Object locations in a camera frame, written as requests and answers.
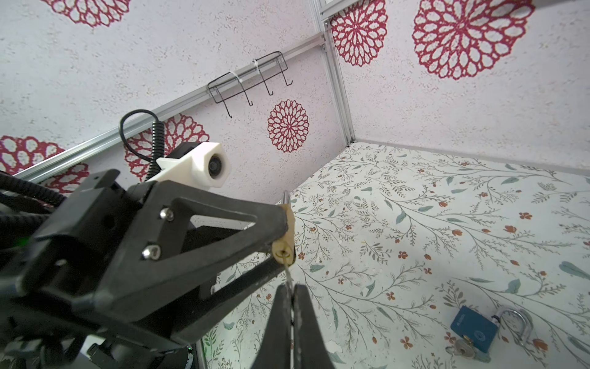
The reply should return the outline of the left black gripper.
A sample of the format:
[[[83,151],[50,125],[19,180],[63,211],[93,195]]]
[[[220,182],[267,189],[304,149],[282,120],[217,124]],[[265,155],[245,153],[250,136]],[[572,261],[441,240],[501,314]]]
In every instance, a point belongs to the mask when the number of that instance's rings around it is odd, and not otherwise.
[[[51,214],[2,217],[2,349],[96,335],[172,351],[284,269],[280,205],[117,177],[93,175]]]

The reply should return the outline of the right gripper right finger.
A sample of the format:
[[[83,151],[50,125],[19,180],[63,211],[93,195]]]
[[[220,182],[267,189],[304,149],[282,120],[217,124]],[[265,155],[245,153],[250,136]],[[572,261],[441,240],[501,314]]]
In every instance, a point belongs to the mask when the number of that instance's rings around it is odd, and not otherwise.
[[[293,363],[296,369],[334,369],[307,286],[293,290]]]

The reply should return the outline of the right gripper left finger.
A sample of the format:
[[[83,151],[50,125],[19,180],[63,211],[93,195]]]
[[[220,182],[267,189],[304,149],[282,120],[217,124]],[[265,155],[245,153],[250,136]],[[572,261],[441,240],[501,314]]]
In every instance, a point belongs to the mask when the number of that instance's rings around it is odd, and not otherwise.
[[[277,288],[266,331],[252,369],[290,368],[292,299],[289,288]]]

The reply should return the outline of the small silver key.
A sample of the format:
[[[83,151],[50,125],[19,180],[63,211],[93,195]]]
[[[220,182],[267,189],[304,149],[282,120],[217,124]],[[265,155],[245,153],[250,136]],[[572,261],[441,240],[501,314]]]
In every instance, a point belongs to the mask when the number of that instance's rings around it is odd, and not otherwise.
[[[287,289],[287,296],[289,298],[289,301],[292,301],[292,299],[293,299],[293,278],[290,273],[290,266],[288,265],[288,263],[286,261],[284,262],[284,270],[285,270],[285,276],[286,276],[285,285],[286,285],[286,289]]]

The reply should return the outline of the small brass padlock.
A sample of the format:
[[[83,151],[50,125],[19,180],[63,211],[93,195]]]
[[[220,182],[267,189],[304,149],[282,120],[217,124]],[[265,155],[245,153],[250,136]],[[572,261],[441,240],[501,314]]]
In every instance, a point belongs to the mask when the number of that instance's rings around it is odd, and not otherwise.
[[[294,242],[295,216],[290,204],[290,192],[284,192],[281,207],[287,216],[287,230],[281,238],[273,242],[271,251],[274,259],[279,264],[290,267],[295,262],[296,254]]]

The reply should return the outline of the silver key with ring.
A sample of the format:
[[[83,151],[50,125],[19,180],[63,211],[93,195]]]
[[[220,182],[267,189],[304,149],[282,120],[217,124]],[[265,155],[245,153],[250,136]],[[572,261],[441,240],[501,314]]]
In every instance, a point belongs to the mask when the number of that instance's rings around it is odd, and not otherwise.
[[[490,363],[491,361],[489,355],[481,352],[475,348],[472,343],[463,339],[455,341],[452,345],[446,347],[446,352],[452,356],[472,361],[479,361],[482,363]]]

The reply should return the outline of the blue padlock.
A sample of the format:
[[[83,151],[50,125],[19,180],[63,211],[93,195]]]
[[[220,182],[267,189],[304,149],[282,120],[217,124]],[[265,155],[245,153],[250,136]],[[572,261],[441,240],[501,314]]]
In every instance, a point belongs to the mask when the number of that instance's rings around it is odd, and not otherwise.
[[[511,307],[500,306],[490,318],[487,318],[463,306],[451,324],[451,331],[458,336],[456,341],[469,341],[475,348],[488,355],[504,318],[512,318],[519,323],[517,343],[524,346],[532,333],[533,321],[524,310]]]

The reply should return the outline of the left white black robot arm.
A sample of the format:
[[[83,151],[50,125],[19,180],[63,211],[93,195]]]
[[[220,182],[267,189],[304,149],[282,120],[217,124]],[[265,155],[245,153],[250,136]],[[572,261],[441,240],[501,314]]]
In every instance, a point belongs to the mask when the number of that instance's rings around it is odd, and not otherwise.
[[[285,207],[118,171],[64,196],[1,176],[1,366],[197,368],[198,341],[284,265],[217,276],[290,234]]]

